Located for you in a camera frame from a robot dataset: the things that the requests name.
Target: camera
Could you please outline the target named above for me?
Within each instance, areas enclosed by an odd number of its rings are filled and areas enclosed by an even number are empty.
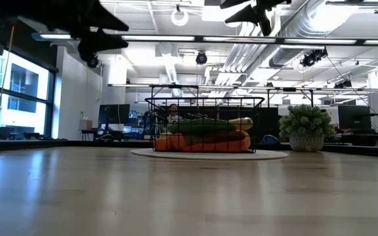
[[[87,62],[87,66],[90,68],[99,68],[102,65],[102,62],[98,60],[97,54],[93,56],[91,61]]]
[[[207,60],[208,58],[205,52],[198,52],[198,55],[196,56],[196,64],[204,65],[205,63],[207,63]]]

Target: cable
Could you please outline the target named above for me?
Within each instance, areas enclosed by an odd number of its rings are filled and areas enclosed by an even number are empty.
[[[5,64],[5,72],[4,72],[4,77],[3,77],[2,84],[1,84],[0,107],[1,107],[1,102],[3,101],[4,83],[5,83],[5,77],[7,76],[8,62],[9,62],[9,59],[10,59],[10,53],[11,53],[11,47],[12,47],[12,38],[14,37],[15,28],[16,28],[16,24],[14,23],[14,25],[11,28],[11,36],[10,36],[10,43],[9,43],[9,47],[8,47],[7,63]]]
[[[121,124],[121,115],[120,115],[120,109],[121,109],[121,104],[117,105],[117,119],[119,119],[119,124]]]
[[[338,68],[336,68],[335,64],[332,62],[331,58],[329,56],[326,56],[327,59],[331,62],[332,66],[336,69],[336,71],[338,72],[338,74],[342,77],[342,79],[345,79],[344,76],[342,75],[342,73],[338,70]],[[375,113],[377,114],[377,112],[361,97],[360,94],[357,93],[357,91],[351,87],[351,89],[358,95],[358,97],[360,97],[360,99],[366,103],[366,105]]]

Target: person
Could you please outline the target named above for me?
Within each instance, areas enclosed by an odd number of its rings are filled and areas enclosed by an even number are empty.
[[[167,121],[169,124],[173,124],[174,122],[180,121],[182,119],[181,116],[179,116],[179,113],[177,112],[177,105],[171,104],[169,106],[169,112],[170,115],[167,116]]]

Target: cardboard box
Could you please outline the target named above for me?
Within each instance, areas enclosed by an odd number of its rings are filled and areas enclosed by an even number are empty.
[[[85,119],[79,120],[79,129],[80,130],[92,129],[92,127],[93,127],[93,121],[92,120],[85,120]]]

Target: white wall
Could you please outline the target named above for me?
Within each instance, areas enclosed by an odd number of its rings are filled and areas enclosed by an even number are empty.
[[[58,47],[55,78],[53,138],[81,140],[81,112],[97,127],[98,110],[102,101],[102,77]]]
[[[114,68],[111,66],[103,67],[102,104],[127,104],[125,102],[125,88],[108,86],[110,76],[116,76],[113,72]]]

